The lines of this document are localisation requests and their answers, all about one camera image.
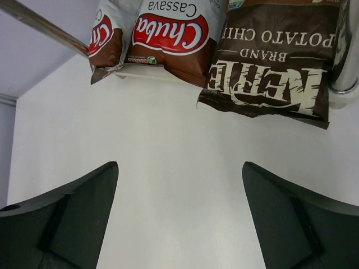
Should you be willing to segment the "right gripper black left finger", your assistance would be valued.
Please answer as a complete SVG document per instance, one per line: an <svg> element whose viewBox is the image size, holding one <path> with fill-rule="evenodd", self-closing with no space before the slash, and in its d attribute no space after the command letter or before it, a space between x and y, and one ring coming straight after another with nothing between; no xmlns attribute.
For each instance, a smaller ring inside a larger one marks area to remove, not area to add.
<svg viewBox="0 0 359 269"><path fill-rule="evenodd" d="M110 161L1 209L1 268L96 268L118 182Z"/></svg>

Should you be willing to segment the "brown Chuba chips bag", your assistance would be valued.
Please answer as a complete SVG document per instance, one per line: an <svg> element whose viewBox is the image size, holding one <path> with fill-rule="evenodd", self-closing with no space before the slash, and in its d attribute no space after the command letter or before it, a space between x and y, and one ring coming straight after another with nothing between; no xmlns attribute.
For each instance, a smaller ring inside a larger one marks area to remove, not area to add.
<svg viewBox="0 0 359 269"><path fill-rule="evenodd" d="M139 0L99 1L88 52L92 85L123 67L141 5Z"/></svg>
<svg viewBox="0 0 359 269"><path fill-rule="evenodd" d="M226 19L228 1L143 1L125 61L162 65L204 87Z"/></svg>

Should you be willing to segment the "brown Kettle sea salt bag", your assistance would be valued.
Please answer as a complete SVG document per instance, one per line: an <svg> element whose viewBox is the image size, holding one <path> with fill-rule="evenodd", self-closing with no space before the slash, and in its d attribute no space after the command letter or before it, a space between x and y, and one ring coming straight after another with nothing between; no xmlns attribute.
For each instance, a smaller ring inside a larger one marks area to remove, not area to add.
<svg viewBox="0 0 359 269"><path fill-rule="evenodd" d="M340 1L230 1L198 101L327 129L339 8Z"/></svg>

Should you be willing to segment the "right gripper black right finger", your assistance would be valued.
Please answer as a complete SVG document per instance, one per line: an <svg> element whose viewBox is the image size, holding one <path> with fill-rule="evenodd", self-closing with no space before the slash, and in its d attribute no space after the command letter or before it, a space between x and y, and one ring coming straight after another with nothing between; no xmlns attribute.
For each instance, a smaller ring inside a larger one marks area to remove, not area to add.
<svg viewBox="0 0 359 269"><path fill-rule="evenodd" d="M266 268L358 268L358 207L246 162L242 179Z"/></svg>

